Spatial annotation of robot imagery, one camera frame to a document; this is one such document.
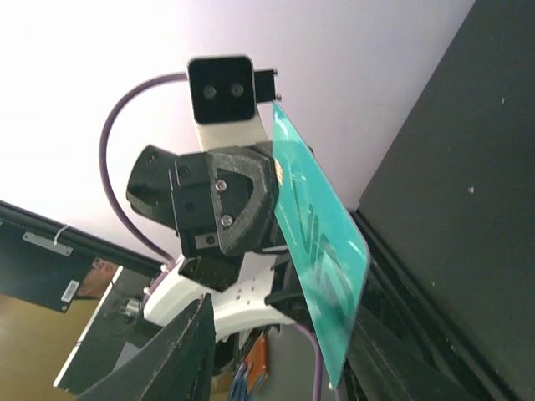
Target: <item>cable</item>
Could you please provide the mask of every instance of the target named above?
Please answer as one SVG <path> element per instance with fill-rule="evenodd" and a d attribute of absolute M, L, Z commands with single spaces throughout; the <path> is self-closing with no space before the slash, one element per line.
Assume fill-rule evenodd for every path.
<path fill-rule="evenodd" d="M 324 357 L 319 349 L 318 339 L 309 331 L 305 326 L 295 324 L 295 327 L 302 333 L 310 342 L 314 348 L 315 365 L 314 365 L 314 385 L 312 392 L 312 401 L 321 400 L 321 388 L 324 380 Z M 334 397 L 336 401 L 340 401 L 340 392 L 338 389 L 334 390 Z"/>
<path fill-rule="evenodd" d="M 115 196 L 113 187 L 110 182 L 110 174 L 108 172 L 107 152 L 108 152 L 108 142 L 110 140 L 111 128 L 113 127 L 113 124 L 115 120 L 117 119 L 117 116 L 119 115 L 121 110 L 133 98 L 135 98 L 138 94 L 145 92 L 147 89 L 154 88 L 162 84 L 168 84 L 171 82 L 181 82 L 181 81 L 187 81 L 186 73 L 161 75 L 160 77 L 149 79 L 148 81 L 145 81 L 143 84 L 139 84 L 138 86 L 133 88 L 131 91 L 125 94 L 119 100 L 119 102 L 115 105 L 115 107 L 111 110 L 110 114 L 108 115 L 108 118 L 106 119 L 104 123 L 104 128 L 102 129 L 102 133 L 100 135 L 100 142 L 99 142 L 100 179 L 102 180 L 102 186 L 104 187 L 104 192 L 106 194 L 106 198 L 108 198 L 108 202 L 110 203 L 111 208 L 113 209 L 113 211 L 115 212 L 115 214 L 117 215 L 121 223 L 123 223 L 123 225 L 128 229 L 128 231 L 130 231 L 135 238 L 137 238 L 145 246 L 151 249 L 154 253 L 166 259 L 167 263 L 169 264 L 169 268 L 171 269 L 175 266 L 175 258 L 171 256 L 170 254 L 168 254 L 167 252 L 165 252 L 163 249 L 159 248 L 154 242 L 149 240 L 149 238 L 147 238 L 129 219 L 129 217 L 125 214 L 125 211 L 121 208 L 119 202 L 117 201 L 117 197 Z"/>

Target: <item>wooden floor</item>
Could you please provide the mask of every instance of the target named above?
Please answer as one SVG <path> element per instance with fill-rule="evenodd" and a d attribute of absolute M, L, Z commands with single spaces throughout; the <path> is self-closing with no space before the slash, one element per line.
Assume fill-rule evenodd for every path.
<path fill-rule="evenodd" d="M 97 301 L 75 301 L 65 314 L 0 295 L 0 399 L 71 401 L 53 382 Z"/>

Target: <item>black square camera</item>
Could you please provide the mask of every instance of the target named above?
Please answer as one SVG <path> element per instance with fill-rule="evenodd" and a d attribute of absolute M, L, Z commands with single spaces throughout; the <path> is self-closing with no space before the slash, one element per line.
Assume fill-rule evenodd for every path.
<path fill-rule="evenodd" d="M 254 68 L 248 57 L 195 58 L 188 65 L 188 79 L 198 124 L 234 123 L 254 117 Z"/>

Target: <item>translucent teal object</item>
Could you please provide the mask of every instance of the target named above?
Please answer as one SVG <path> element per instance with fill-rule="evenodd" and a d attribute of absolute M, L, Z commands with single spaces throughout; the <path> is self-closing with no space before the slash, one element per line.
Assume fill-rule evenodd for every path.
<path fill-rule="evenodd" d="M 369 270 L 368 246 L 279 104 L 273 106 L 273 158 L 279 186 L 275 216 L 337 388 Z"/>

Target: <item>wall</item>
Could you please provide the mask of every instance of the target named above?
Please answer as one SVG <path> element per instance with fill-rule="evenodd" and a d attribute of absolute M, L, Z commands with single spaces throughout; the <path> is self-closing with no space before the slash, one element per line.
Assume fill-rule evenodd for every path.
<path fill-rule="evenodd" d="M 5 2 L 0 13 L 0 199 L 153 256 L 99 182 L 102 125 L 127 90 L 195 55 L 276 67 L 282 105 L 348 207 L 374 173 L 473 0 Z M 269 117 L 270 108 L 261 113 Z M 110 141 L 121 204 L 147 144 L 198 150 L 187 85 L 141 95 Z M 134 216 L 174 255 L 171 230 Z"/>
<path fill-rule="evenodd" d="M 0 399 L 71 401 L 53 382 L 97 301 L 75 301 L 65 314 L 0 295 Z"/>

